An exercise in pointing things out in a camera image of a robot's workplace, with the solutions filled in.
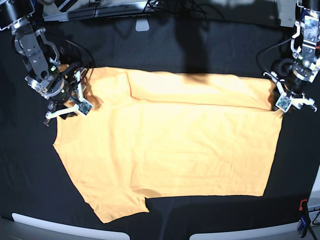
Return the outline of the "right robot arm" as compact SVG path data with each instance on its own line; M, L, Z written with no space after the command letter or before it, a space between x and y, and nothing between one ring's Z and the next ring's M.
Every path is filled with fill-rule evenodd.
M83 97L82 69L79 62L61 70L60 52L47 40L44 27L33 27L31 17L35 7L30 0L2 0L0 2L0 29L9 29L15 51L22 55L28 71L28 85L47 100L77 104Z

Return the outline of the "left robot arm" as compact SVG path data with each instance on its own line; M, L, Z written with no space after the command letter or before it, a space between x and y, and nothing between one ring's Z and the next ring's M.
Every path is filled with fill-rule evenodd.
M282 59L276 73L287 96L300 98L320 72L320 2L303 0L297 6L300 16L289 40L292 57Z

